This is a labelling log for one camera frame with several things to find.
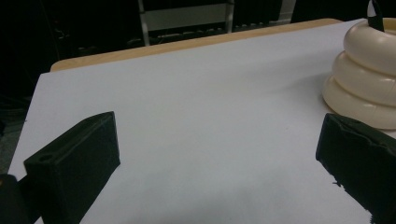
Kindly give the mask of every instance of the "dark background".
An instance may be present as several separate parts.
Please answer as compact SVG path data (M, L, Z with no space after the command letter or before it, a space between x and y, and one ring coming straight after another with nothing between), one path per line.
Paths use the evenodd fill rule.
M234 1L233 26L276 21L282 5L281 0ZM395 17L396 1L377 1L384 16ZM224 2L144 0L145 10ZM364 18L367 4L368 0L297 0L292 22ZM142 39L137 0L2 0L0 96L32 95L39 75L62 59L143 46L143 41L128 45L131 39Z

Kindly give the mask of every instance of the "cream ceramic object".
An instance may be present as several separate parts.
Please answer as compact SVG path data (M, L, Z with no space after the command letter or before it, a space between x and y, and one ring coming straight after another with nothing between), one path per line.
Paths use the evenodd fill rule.
M384 19L388 33L371 28L367 21L353 26L344 38L346 54L356 63L396 76L396 19Z
M396 129L396 19L384 19L386 32L367 21L344 38L323 98L335 112L378 129Z
M335 58L332 74L338 84L354 95L383 105L396 106L396 77L360 66L343 51Z

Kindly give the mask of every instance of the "table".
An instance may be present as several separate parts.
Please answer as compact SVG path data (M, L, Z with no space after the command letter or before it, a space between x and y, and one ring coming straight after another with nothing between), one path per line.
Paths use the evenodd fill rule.
M121 166L81 223L369 223L315 160L322 84L357 22L43 74L9 172L111 110Z
M213 35L209 37L178 41L178 42L149 46L138 49L126 49L126 50L114 51L109 53L66 59L55 63L51 67L50 71L54 72L54 71L60 71L64 69L76 68L76 67L99 64L99 63L110 63L110 62L149 56L153 54L160 54L175 50L198 48L202 46L241 40L256 36L274 35L279 33L298 31L303 29L319 27L323 25L336 24L338 22L340 21L334 19L304 21L304 22L297 22L292 24L273 26L273 27L267 27L256 30L249 30L244 32L231 33L227 35Z

